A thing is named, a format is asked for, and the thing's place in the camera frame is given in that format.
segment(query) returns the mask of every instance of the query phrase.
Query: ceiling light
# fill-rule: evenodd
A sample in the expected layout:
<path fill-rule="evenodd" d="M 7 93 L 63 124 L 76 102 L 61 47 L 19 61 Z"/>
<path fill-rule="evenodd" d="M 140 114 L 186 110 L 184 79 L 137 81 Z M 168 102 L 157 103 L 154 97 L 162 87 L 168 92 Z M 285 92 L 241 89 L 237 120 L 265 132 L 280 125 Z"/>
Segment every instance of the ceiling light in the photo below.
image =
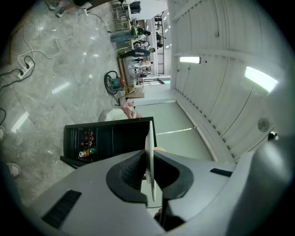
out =
<path fill-rule="evenodd" d="M 245 71 L 245 77 L 257 83 L 268 92 L 271 92 L 277 85 L 277 81 L 269 75 L 247 66 Z"/>
<path fill-rule="evenodd" d="M 200 57 L 180 57 L 180 62 L 201 63 Z"/>
<path fill-rule="evenodd" d="M 25 112 L 19 119 L 18 121 L 14 124 L 13 128 L 11 129 L 11 131 L 13 133 L 15 133 L 22 125 L 23 123 L 26 121 L 26 119 L 28 118 L 28 113 Z"/>
<path fill-rule="evenodd" d="M 69 85 L 70 85 L 69 82 L 64 83 L 63 85 L 60 85 L 59 87 L 55 88 L 55 89 L 52 90 L 51 92 L 52 92 L 52 94 L 56 94 L 56 93 L 58 93 L 60 90 L 62 90 L 62 89 L 64 89 L 64 88 L 68 87 Z"/>

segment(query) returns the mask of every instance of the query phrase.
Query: metal railing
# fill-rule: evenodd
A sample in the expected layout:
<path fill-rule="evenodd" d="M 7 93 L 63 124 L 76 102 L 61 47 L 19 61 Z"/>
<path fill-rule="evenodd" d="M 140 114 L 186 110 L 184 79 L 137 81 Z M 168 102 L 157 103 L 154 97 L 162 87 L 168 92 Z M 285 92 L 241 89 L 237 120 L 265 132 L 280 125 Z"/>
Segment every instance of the metal railing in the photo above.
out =
<path fill-rule="evenodd" d="M 158 74 L 164 75 L 164 34 L 162 24 L 163 12 L 154 17 L 157 37 L 157 52 L 158 52 Z"/>

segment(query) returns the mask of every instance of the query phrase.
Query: black display case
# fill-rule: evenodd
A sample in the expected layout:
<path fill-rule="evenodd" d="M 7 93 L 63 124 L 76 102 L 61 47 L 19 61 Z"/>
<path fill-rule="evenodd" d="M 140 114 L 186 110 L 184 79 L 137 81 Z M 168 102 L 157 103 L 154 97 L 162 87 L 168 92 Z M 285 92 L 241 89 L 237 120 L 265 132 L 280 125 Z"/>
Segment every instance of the black display case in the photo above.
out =
<path fill-rule="evenodd" d="M 61 156 L 60 159 L 68 165 L 78 168 L 123 153 L 142 150 L 145 148 L 150 121 L 153 122 L 153 117 L 66 125 L 64 156 Z M 153 137 L 156 147 L 154 123 Z M 80 152 L 89 151 L 91 148 L 96 152 L 86 157 L 79 157 Z"/>

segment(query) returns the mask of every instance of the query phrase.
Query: white cable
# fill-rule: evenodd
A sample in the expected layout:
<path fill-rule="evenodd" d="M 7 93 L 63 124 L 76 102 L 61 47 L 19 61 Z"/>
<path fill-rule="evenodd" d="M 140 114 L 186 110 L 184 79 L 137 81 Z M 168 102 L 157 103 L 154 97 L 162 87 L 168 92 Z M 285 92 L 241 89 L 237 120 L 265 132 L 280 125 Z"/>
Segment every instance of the white cable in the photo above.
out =
<path fill-rule="evenodd" d="M 59 48 L 59 44 L 57 43 L 57 40 L 64 40 L 64 41 L 66 41 L 66 40 L 68 40 L 69 38 L 71 38 L 71 37 L 73 37 L 73 36 L 74 36 L 74 34 L 71 35 L 70 37 L 68 37 L 67 39 L 59 39 L 59 38 L 56 38 L 56 39 L 54 39 L 54 40 L 55 40 L 55 42 L 56 42 L 57 47 Z M 24 40 L 25 40 L 26 43 L 29 45 L 31 51 L 29 51 L 29 52 L 27 52 L 27 53 L 24 53 L 24 54 L 21 54 L 21 55 L 18 55 L 18 63 L 19 63 L 22 67 L 24 67 L 24 66 L 23 66 L 23 64 L 19 61 L 19 57 L 20 57 L 20 56 L 24 56 L 24 55 L 26 55 L 26 54 L 28 54 L 28 53 L 40 52 L 40 53 L 43 53 L 48 59 L 54 58 L 55 56 L 57 56 L 57 55 L 60 54 L 60 48 L 59 48 L 59 52 L 58 52 L 56 55 L 54 55 L 54 56 L 52 56 L 52 57 L 48 57 L 48 56 L 46 55 L 45 52 L 40 51 L 40 50 L 36 50 L 36 49 L 32 49 L 32 47 L 30 46 L 30 44 L 27 42 L 27 40 L 26 40 L 26 38 L 25 38 L 25 33 L 24 33 Z"/>

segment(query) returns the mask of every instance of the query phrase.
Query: marble floor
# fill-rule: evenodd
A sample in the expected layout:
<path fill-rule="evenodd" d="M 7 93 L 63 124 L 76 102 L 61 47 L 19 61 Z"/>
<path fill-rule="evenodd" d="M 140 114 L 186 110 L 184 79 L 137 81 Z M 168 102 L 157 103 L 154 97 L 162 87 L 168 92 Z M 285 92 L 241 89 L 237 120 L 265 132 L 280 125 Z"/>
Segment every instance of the marble floor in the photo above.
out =
<path fill-rule="evenodd" d="M 0 107 L 7 112 L 2 124 L 7 134 L 0 154 L 2 160 L 21 167 L 21 176 L 15 182 L 27 206 L 74 170 L 59 160 L 63 154 L 64 126 L 97 122 L 104 109 L 116 104 L 103 82 L 106 72 L 118 71 L 115 45 L 110 42 L 103 22 L 93 15 L 85 17 L 77 8 L 62 18 L 57 18 L 55 11 L 50 11 L 43 0 L 36 2 L 24 29 L 14 37 L 13 65 L 7 66 L 7 52 L 1 58 L 1 74 L 21 68 L 17 56 L 30 50 L 24 30 L 32 48 L 49 57 L 58 52 L 55 38 L 73 35 L 66 41 L 58 40 L 61 52 L 52 59 L 34 52 L 32 76 L 0 92 Z M 91 12 L 99 15 L 112 31 L 109 3 Z M 2 76 L 0 86 L 17 79 L 17 74 Z"/>

